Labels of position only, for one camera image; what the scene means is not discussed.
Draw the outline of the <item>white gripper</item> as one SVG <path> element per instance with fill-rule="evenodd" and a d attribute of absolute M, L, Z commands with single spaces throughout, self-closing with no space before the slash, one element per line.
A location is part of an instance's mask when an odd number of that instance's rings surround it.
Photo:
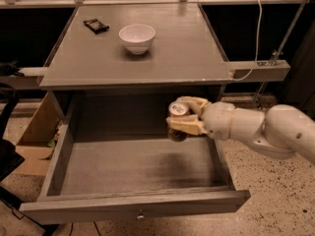
<path fill-rule="evenodd" d="M 205 98 L 196 96 L 180 96 L 176 99 L 185 106 L 182 117 L 167 117 L 169 128 L 189 135 L 199 136 L 207 134 L 214 140 L 227 140 L 236 107 L 231 103 L 211 103 Z"/>

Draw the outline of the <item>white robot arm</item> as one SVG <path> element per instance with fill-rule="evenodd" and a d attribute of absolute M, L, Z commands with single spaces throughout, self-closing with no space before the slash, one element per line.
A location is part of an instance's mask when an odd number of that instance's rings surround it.
<path fill-rule="evenodd" d="M 290 105 L 259 111 L 181 96 L 169 104 L 166 124 L 173 138 L 184 133 L 236 140 L 271 158 L 287 159 L 298 153 L 315 164 L 315 121 Z"/>

